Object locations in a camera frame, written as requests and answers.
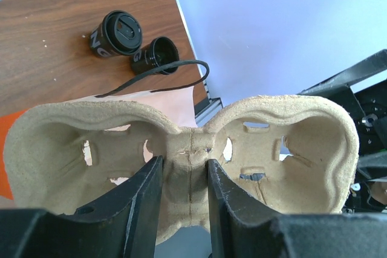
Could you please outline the black lid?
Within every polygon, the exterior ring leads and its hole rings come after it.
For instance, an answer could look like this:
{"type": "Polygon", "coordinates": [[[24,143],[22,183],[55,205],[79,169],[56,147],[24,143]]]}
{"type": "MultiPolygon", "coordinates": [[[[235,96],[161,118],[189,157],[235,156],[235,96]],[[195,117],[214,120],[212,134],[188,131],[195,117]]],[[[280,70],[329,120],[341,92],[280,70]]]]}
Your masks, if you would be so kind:
{"type": "Polygon", "coordinates": [[[108,13],[102,21],[103,37],[113,54],[130,56],[136,53],[143,41],[141,26],[131,14],[116,10],[108,13]]]}

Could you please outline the orange paper bag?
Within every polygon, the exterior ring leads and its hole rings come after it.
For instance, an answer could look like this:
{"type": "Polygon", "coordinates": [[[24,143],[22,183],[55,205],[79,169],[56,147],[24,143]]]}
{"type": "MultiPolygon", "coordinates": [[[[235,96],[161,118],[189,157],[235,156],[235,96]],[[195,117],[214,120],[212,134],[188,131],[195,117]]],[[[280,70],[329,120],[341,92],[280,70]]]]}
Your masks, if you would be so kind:
{"type": "MultiPolygon", "coordinates": [[[[193,91],[193,87],[188,87],[162,92],[142,91],[125,95],[107,96],[104,98],[87,96],[62,103],[134,101],[144,105],[152,106],[153,108],[164,113],[164,115],[166,115],[179,126],[197,127],[196,121],[194,121],[195,113],[193,91]]],[[[13,200],[13,195],[4,165],[3,151],[5,139],[15,121],[28,110],[29,109],[25,109],[19,112],[1,116],[1,196],[4,199],[8,199],[9,201],[13,200]]]]}

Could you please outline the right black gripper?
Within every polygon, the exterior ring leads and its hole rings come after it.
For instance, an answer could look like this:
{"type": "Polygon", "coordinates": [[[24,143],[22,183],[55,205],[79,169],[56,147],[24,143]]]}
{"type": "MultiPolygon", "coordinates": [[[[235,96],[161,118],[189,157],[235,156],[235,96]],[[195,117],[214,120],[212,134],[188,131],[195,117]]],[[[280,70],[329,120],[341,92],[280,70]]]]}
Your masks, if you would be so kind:
{"type": "Polygon", "coordinates": [[[302,95],[325,97],[343,107],[356,125],[359,161],[345,213],[386,211],[386,81],[359,92],[351,86],[386,71],[381,50],[306,90],[302,95]]]}

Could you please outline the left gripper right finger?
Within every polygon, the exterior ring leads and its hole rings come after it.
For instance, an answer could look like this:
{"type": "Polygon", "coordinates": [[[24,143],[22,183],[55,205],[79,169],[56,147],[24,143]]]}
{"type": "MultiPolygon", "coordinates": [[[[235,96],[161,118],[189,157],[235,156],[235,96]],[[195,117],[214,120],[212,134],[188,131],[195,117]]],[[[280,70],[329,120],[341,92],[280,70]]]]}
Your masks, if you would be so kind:
{"type": "Polygon", "coordinates": [[[212,257],[386,257],[385,214],[280,214],[207,172],[212,257]]]}

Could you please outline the cardboard cup carrier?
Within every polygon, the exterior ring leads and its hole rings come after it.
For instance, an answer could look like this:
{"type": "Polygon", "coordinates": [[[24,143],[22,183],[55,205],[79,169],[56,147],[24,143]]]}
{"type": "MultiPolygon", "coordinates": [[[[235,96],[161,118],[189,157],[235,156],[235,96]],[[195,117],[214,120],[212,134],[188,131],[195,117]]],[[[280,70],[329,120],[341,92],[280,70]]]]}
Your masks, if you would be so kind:
{"type": "Polygon", "coordinates": [[[132,177],[144,150],[164,158],[157,242],[209,227],[206,161],[280,213],[339,213],[356,172],[359,138],[347,111],[316,96],[257,96],[181,127],[134,101],[36,106],[10,128],[3,160],[18,207],[73,214],[132,177]]]}

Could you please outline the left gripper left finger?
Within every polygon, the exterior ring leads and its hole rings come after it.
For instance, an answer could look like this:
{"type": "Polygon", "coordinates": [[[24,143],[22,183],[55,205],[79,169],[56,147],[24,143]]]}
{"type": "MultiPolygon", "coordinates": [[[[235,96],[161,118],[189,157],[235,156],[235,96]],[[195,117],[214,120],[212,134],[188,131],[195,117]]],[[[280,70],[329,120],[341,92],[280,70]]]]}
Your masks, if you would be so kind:
{"type": "Polygon", "coordinates": [[[74,214],[1,210],[1,257],[153,257],[163,157],[74,214]]]}

